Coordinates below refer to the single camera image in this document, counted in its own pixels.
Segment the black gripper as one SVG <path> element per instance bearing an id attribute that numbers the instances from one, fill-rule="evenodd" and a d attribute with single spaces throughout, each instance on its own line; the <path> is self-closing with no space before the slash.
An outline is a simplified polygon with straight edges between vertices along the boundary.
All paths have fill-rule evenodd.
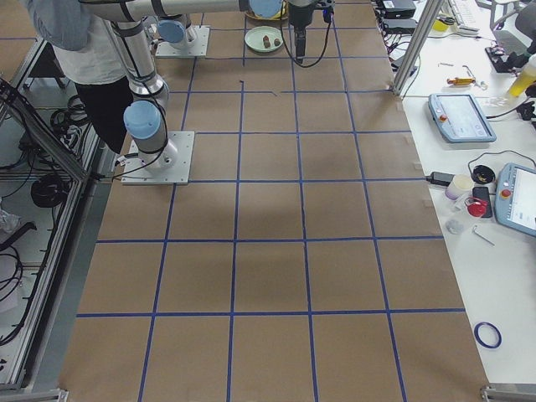
<path id="1" fill-rule="evenodd" d="M 296 59 L 304 59 L 307 49 L 307 30 L 315 11 L 322 11 L 324 23 L 332 22 L 335 2 L 333 0 L 288 0 L 288 19 L 294 28 Z"/>

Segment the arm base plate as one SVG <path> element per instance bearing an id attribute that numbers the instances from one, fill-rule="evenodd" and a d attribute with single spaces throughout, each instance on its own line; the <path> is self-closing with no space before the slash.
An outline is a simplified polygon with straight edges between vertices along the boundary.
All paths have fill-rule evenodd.
<path id="1" fill-rule="evenodd" d="M 210 26 L 190 25 L 186 28 L 178 21 L 160 21 L 157 25 L 160 36 L 156 57 L 161 59 L 187 59 L 204 57 L 207 54 Z"/>
<path id="2" fill-rule="evenodd" d="M 152 158 L 140 153 L 135 140 L 131 140 L 129 153 L 137 153 L 125 164 L 126 174 L 120 176 L 125 185 L 168 185 L 188 184 L 195 133 L 193 131 L 170 131 L 167 147 L 153 164 Z"/>

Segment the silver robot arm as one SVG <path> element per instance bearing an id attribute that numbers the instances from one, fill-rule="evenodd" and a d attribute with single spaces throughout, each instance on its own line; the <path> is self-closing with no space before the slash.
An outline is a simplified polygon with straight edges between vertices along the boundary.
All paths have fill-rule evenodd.
<path id="1" fill-rule="evenodd" d="M 197 38 L 189 14 L 159 18 L 157 32 L 165 42 L 176 49 L 191 47 Z"/>
<path id="2" fill-rule="evenodd" d="M 168 87 L 157 73 L 142 20 L 159 17 L 174 21 L 190 13 L 252 12 L 262 18 L 287 10 L 288 23 L 293 27 L 295 52 L 289 53 L 294 64 L 301 68 L 307 46 L 307 27 L 312 15 L 321 11 L 324 22 L 332 24 L 333 1 L 82 1 L 90 13 L 110 23 L 107 35 L 121 58 L 134 100 L 150 101 L 166 124 L 165 109 Z"/>

